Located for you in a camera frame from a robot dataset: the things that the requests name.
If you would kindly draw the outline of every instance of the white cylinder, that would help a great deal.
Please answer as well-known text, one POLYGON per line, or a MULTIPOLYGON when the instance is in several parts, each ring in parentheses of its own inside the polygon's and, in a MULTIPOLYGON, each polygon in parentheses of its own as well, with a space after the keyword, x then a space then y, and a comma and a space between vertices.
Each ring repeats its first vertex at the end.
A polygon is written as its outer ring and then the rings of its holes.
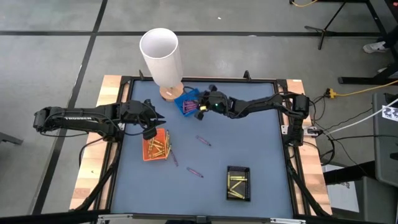
POLYGON ((182 79, 182 64, 177 36, 168 29, 146 32, 139 42, 150 74, 161 87, 177 86, 182 79))

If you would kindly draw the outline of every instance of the wooden table edge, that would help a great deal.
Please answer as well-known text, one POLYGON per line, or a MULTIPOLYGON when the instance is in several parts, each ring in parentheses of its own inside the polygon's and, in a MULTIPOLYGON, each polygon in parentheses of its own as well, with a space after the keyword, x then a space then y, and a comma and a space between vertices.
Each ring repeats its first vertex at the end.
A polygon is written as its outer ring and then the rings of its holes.
MULTIPOLYGON (((99 96, 97 100, 97 106, 105 105, 109 103, 114 103, 117 100, 121 75, 105 75, 103 78, 103 82, 101 85, 101 89, 99 91, 99 96)), ((304 87, 301 80, 286 80, 287 87, 289 91, 295 93, 304 93, 304 87)), ((125 101, 127 98, 128 88, 125 88, 123 91, 122 101, 125 101)), ((305 125, 310 125, 311 120, 308 117, 304 121, 305 125)), ((88 135, 87 142, 91 142, 95 139, 100 138, 98 134, 90 133, 88 135)), ((316 145, 314 138, 304 137, 304 141, 310 142, 316 145)), ((70 209, 76 208, 79 206, 84 199, 90 194, 95 185, 98 183, 100 179, 101 167, 104 160, 106 142, 100 141, 92 146, 88 146, 84 153, 83 159, 81 160, 81 166, 78 172, 78 176, 76 178, 75 189, 73 191, 72 200, 70 203, 70 209)), ((325 180, 323 178, 323 172, 321 163, 319 160, 319 155, 317 149, 313 146, 304 144, 299 147, 300 149, 300 157, 302 161, 302 169, 305 177, 305 185, 314 196, 315 200, 322 206, 322 208, 331 214, 330 201, 327 194, 327 189, 325 185, 325 180)), ((116 150, 116 144, 113 144, 111 150, 111 156, 109 159, 113 159, 114 152, 116 150)), ((104 191, 101 197, 101 201, 99 204, 99 208, 105 208, 106 197, 108 196, 108 187, 109 181, 104 186, 104 191)), ((300 214, 303 214, 303 203, 302 196, 295 186, 296 197, 297 197, 297 205, 298 211, 300 214)))

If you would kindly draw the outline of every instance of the sticker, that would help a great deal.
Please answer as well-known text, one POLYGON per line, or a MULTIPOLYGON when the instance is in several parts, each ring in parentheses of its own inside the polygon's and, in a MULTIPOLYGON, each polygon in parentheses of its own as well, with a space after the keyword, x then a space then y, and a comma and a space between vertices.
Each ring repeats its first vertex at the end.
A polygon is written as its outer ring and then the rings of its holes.
POLYGON ((383 118, 390 119, 393 121, 398 121, 398 109, 397 108, 383 106, 381 114, 382 114, 383 118))

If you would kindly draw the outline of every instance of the white cable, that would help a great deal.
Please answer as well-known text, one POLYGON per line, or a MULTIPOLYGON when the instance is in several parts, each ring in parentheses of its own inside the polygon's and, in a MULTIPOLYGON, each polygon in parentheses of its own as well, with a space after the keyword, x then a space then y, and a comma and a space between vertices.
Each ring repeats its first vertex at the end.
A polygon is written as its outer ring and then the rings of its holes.
MULTIPOLYGON (((390 104, 387 105, 387 106, 391 106, 391 105, 393 105, 393 104, 396 103, 396 102, 398 102, 398 99, 394 100, 392 103, 390 103, 390 104)), ((344 126, 344 127, 342 127, 342 128, 336 129, 336 130, 334 130, 334 131, 329 132, 329 133, 326 134, 326 135, 333 134, 333 133, 335 133, 335 132, 338 132, 338 131, 341 131, 341 130, 343 130, 343 129, 349 128, 349 127, 351 127, 351 126, 354 126, 355 124, 359 124, 360 122, 362 122, 362 121, 364 121, 364 120, 367 120, 367 119, 373 117, 374 115, 380 113, 382 110, 383 110, 383 108, 381 108, 378 112, 376 112, 376 113, 374 113, 374 114, 371 114, 371 115, 367 116, 366 118, 362 119, 361 121, 357 121, 357 122, 355 122, 355 123, 353 123, 353 124, 349 124, 349 125, 344 126)))

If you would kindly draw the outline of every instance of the blue table surface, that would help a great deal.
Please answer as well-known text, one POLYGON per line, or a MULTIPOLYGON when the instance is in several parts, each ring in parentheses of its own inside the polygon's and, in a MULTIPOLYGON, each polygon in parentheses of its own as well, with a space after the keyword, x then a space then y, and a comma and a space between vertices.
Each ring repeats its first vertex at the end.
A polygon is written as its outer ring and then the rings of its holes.
MULTIPOLYGON (((270 83, 186 82, 185 86, 207 90, 215 84, 227 96, 254 100, 274 93, 270 83)), ((202 121, 184 117, 174 103, 164 101, 154 82, 134 82, 132 99, 151 99, 166 123, 176 167, 168 160, 144 162, 142 136, 125 136, 119 162, 112 213, 207 215, 225 217, 292 218, 280 124, 276 110, 229 119, 214 112, 202 121), (199 135, 211 147, 195 138, 199 135), (226 199, 227 166, 250 167, 251 201, 226 199), (204 175, 199 178, 187 167, 204 175)), ((127 125, 138 133, 137 125, 127 125)))

